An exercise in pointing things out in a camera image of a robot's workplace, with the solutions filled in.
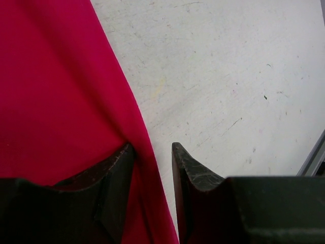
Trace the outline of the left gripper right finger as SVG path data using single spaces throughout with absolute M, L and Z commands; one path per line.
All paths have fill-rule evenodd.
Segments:
M 172 144 L 180 243 L 324 243 L 324 178 L 223 178 Z

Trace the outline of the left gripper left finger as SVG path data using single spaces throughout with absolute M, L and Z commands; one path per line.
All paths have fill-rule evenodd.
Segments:
M 54 186 L 1 179 L 1 243 L 121 243 L 134 160 L 126 144 Z

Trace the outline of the pink t shirt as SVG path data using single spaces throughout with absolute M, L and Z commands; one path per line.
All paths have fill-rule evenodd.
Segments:
M 1 177 L 52 185 L 136 151 L 123 243 L 177 243 L 149 135 L 90 1 L 1 1 Z

